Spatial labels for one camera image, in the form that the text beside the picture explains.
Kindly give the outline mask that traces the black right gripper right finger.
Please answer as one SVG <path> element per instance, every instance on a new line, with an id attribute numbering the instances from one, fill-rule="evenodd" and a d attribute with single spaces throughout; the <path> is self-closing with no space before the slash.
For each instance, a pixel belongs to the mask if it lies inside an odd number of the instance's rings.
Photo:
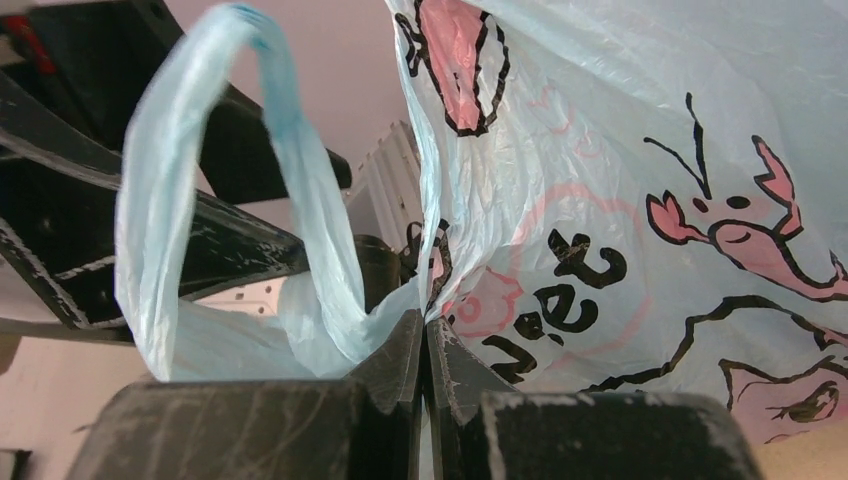
<path id="1" fill-rule="evenodd" d="M 438 479 L 759 479 L 741 430 L 690 394 L 525 393 L 444 320 L 425 327 Z"/>

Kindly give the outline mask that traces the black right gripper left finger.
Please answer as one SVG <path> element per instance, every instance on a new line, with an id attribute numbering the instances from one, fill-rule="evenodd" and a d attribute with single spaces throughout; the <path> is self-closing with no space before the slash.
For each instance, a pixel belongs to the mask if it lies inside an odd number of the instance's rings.
<path id="1" fill-rule="evenodd" d="M 72 479 L 414 479 L 423 319 L 405 312 L 340 380 L 137 383 L 102 410 Z"/>

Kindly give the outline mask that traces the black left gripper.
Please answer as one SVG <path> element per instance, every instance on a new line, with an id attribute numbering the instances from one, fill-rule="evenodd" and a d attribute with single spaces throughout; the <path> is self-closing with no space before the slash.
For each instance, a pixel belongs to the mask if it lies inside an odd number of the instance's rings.
<path id="1" fill-rule="evenodd" d="M 132 341 L 114 298 L 115 152 L 183 35 L 163 1 L 73 1 L 20 13 L 19 45 L 34 70 L 1 70 L 1 254 L 52 317 L 42 325 L 3 321 L 3 329 Z M 35 76 L 49 108 L 30 93 Z M 194 194 L 179 296 L 196 300 L 305 272 L 298 238 L 230 205 L 289 195 L 262 108 L 225 84 L 195 111 L 198 164 L 223 201 Z"/>

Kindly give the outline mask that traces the light blue plastic bag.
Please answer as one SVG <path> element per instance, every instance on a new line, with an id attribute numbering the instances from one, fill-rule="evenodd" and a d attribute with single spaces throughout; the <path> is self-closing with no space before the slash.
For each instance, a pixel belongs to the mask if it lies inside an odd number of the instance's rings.
<path id="1" fill-rule="evenodd" d="M 525 391 L 687 392 L 755 443 L 847 416 L 843 1 L 392 1 L 417 273 L 373 312 L 284 35 L 209 10 L 125 139 L 115 296 L 162 381 L 337 378 L 419 308 Z M 182 301 L 196 107 L 253 48 L 307 272 Z"/>

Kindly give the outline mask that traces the aluminium frame rail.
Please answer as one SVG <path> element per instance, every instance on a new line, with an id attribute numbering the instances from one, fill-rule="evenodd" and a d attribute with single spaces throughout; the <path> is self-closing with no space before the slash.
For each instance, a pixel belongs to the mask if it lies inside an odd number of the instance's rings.
<path id="1" fill-rule="evenodd" d="M 390 125 L 353 172 L 344 200 L 354 234 L 381 239 L 395 252 L 408 244 L 407 227 L 423 220 L 420 158 L 412 127 Z"/>

